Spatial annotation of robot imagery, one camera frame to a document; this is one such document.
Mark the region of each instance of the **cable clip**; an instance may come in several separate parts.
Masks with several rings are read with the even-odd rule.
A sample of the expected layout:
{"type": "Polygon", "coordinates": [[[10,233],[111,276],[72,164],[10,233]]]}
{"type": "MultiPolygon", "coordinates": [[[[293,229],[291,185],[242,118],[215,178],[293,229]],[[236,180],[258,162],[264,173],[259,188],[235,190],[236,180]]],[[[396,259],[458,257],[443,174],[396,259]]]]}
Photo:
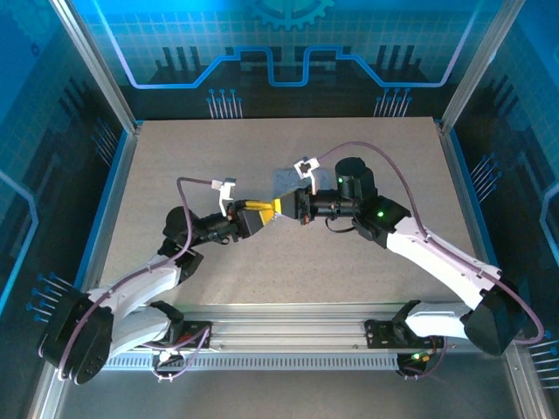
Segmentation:
{"type": "Polygon", "coordinates": [[[219,208],[221,209],[221,214],[227,216],[227,211],[225,211],[224,201],[232,201],[232,195],[235,189],[237,179],[232,179],[226,177],[223,181],[211,181],[211,188],[219,191],[219,208]]]}
{"type": "Polygon", "coordinates": [[[321,164],[318,162],[316,157],[309,159],[308,157],[303,157],[301,160],[297,161],[294,165],[297,175],[300,179],[311,180],[311,188],[313,190],[313,195],[316,195],[316,178],[314,177],[313,170],[319,168],[321,164]]]}

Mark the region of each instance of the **yellow object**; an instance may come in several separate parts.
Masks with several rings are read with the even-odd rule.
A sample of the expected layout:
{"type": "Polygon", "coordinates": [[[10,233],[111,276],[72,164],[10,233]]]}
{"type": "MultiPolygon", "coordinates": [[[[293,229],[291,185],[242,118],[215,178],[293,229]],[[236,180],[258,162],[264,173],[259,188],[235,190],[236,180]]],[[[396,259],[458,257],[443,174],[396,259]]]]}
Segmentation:
{"type": "Polygon", "coordinates": [[[272,201],[272,210],[276,214],[281,214],[281,198],[276,198],[272,201]]]}
{"type": "Polygon", "coordinates": [[[262,219],[262,224],[266,225],[273,218],[274,210],[271,203],[263,203],[261,201],[246,201],[245,206],[249,210],[258,211],[260,213],[260,218],[262,219]]]}

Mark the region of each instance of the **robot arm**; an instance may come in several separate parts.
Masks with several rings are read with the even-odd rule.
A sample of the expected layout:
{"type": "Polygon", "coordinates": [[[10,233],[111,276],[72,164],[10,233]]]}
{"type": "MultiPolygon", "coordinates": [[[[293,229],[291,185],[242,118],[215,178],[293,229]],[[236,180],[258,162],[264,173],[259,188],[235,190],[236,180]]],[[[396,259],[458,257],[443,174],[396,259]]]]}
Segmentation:
{"type": "MultiPolygon", "coordinates": [[[[190,212],[192,240],[188,251],[174,263],[147,269],[136,275],[102,300],[88,317],[79,332],[61,375],[77,384],[85,383],[99,373],[105,362],[122,352],[156,341],[172,346],[185,335],[183,314],[173,306],[156,301],[145,306],[157,295],[174,288],[194,274],[204,257],[192,250],[200,244],[226,244],[248,238],[259,231],[273,217],[270,203],[236,201],[223,213],[199,218],[190,212]]],[[[170,211],[163,234],[166,237],[158,254],[147,266],[158,266],[174,257],[184,246],[187,237],[186,217],[182,207],[170,211]]],[[[62,292],[56,310],[43,332],[38,353],[58,367],[69,336],[78,321],[93,303],[112,290],[111,285],[87,293],[73,288],[62,292]]]]}
{"type": "MultiPolygon", "coordinates": [[[[313,161],[296,164],[301,177],[313,179],[312,170],[318,167],[313,161]]],[[[337,190],[316,190],[313,183],[312,187],[296,189],[276,199],[274,208],[303,225],[316,217],[351,217],[360,236],[417,264],[463,301],[451,305],[408,303],[394,321],[394,333],[402,339],[467,338],[482,351],[501,355],[528,316],[486,276],[505,284],[524,301],[528,301],[526,281],[503,278],[498,267],[480,262],[427,229],[423,233],[423,227],[405,207],[378,195],[373,173],[361,159],[339,161],[335,173],[337,190]]]]}

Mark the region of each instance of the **gray work surface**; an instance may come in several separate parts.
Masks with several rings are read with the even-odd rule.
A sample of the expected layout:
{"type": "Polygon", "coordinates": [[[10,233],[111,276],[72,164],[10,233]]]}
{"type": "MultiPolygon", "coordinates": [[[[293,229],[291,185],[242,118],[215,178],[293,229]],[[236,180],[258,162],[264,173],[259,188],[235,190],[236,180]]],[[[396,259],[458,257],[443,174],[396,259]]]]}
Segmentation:
{"type": "MultiPolygon", "coordinates": [[[[391,155],[415,193],[424,223],[473,252],[431,118],[148,121],[141,129],[102,283],[112,283],[146,263],[161,246],[165,217],[181,203],[178,176],[234,177],[235,199],[270,201],[274,170],[292,168],[301,157],[320,156],[345,141],[370,141],[391,155]]],[[[380,194],[409,207],[390,166],[367,148],[344,149],[322,167],[333,169],[338,160],[352,155],[372,168],[380,194]]],[[[217,191],[196,184],[185,188],[199,216],[219,212],[217,191]]],[[[413,263],[355,232],[334,234],[321,219],[301,227],[280,218],[238,244],[206,244],[197,251],[205,260],[166,300],[227,304],[456,299],[413,263]]]]}
{"type": "Polygon", "coordinates": [[[69,386],[58,419],[511,419],[516,401],[500,359],[448,356],[435,378],[393,372],[101,372],[69,386]]]}

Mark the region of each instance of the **glass panel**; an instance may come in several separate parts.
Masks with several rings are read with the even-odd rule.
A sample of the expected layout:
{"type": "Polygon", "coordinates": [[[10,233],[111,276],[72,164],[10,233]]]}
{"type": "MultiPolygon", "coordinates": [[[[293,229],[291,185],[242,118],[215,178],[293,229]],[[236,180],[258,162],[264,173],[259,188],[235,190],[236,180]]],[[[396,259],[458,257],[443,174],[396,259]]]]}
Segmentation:
{"type": "MultiPolygon", "coordinates": [[[[559,332],[557,22],[557,2],[527,0],[455,127],[496,257],[529,278],[547,342],[559,332]]],[[[559,385],[554,345],[533,352],[551,368],[542,384],[559,385]]]]}
{"type": "Polygon", "coordinates": [[[140,119],[440,117],[500,3],[75,0],[140,119]]]}
{"type": "Polygon", "coordinates": [[[51,5],[6,4],[0,10],[0,405],[2,417],[15,418],[26,417],[43,366],[36,344],[56,305],[56,288],[48,291],[38,276],[79,279],[121,126],[51,5]]]}

